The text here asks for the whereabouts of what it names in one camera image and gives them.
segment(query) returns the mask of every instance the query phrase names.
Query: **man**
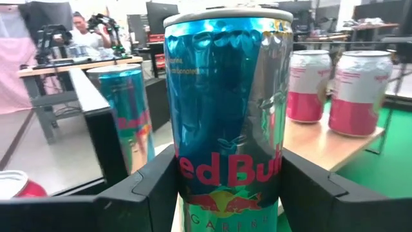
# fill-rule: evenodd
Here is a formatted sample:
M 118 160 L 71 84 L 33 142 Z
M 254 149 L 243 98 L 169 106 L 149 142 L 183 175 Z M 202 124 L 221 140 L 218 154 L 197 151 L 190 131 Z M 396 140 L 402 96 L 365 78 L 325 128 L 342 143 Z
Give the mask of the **man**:
M 91 56 L 99 56 L 99 48 L 110 48 L 109 38 L 102 33 L 98 28 L 94 29 L 94 33 L 88 31 L 88 24 L 84 17 L 75 12 L 73 14 L 73 24 L 75 25 L 75 30 L 71 31 L 73 36 L 73 42 L 79 46 L 85 46 L 86 51 Z M 56 38 L 57 42 L 62 42 L 62 38 Z

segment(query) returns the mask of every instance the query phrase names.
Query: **red can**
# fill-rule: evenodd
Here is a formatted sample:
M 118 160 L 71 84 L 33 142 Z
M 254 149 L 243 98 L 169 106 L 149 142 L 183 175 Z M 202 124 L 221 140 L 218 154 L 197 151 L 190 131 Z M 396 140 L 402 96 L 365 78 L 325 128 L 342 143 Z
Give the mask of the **red can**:
M 344 52 L 339 60 L 329 127 L 344 135 L 364 137 L 377 126 L 393 65 L 389 52 Z
M 0 171 L 0 200 L 14 197 L 47 197 L 47 192 L 22 171 Z
M 290 119 L 297 122 L 317 122 L 322 118 L 331 65 L 328 51 L 294 52 L 290 60 L 286 110 Z

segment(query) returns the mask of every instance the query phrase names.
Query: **blue silver can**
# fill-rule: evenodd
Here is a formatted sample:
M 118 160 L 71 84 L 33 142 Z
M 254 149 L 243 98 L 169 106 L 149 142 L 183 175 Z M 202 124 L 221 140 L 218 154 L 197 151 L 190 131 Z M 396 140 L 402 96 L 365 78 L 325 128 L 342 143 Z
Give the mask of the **blue silver can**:
M 155 157 L 149 107 L 139 64 L 88 70 L 98 77 L 98 88 L 110 104 L 129 174 Z
M 276 231 L 292 19 L 224 8 L 165 20 L 183 231 Z

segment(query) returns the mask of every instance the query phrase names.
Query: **can lid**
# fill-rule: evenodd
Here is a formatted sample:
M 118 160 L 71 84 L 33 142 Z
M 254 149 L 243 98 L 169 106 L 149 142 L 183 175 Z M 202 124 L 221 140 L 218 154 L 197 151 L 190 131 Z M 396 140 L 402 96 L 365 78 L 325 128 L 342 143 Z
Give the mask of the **can lid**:
M 294 52 L 296 55 L 326 55 L 329 51 L 326 50 L 301 50 Z
M 17 196 L 27 182 L 28 176 L 22 171 L 0 171 L 0 200 Z
M 385 51 L 348 51 L 343 52 L 342 54 L 354 57 L 384 57 L 391 55 L 390 52 Z
M 168 27 L 173 24 L 197 21 L 202 19 L 220 19 L 230 17 L 264 17 L 269 19 L 282 19 L 288 22 L 292 22 L 294 19 L 291 13 L 283 10 L 267 8 L 220 8 L 213 10 L 203 10 L 189 14 L 174 15 L 165 19 L 163 26 Z
M 140 64 L 118 64 L 109 65 L 98 68 L 92 68 L 87 71 L 90 74 L 107 74 L 107 73 L 121 73 L 124 71 L 139 70 Z

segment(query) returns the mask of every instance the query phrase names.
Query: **green floor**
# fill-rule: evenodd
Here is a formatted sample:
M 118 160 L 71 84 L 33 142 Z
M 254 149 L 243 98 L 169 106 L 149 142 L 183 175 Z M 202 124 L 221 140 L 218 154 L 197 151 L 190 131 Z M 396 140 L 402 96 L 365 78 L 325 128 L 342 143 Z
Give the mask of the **green floor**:
M 388 109 L 380 112 L 383 126 Z M 377 148 L 378 143 L 371 145 Z M 338 174 L 388 197 L 412 197 L 412 113 L 394 111 L 381 155 L 363 151 Z M 291 231 L 286 215 L 279 217 L 278 232 Z

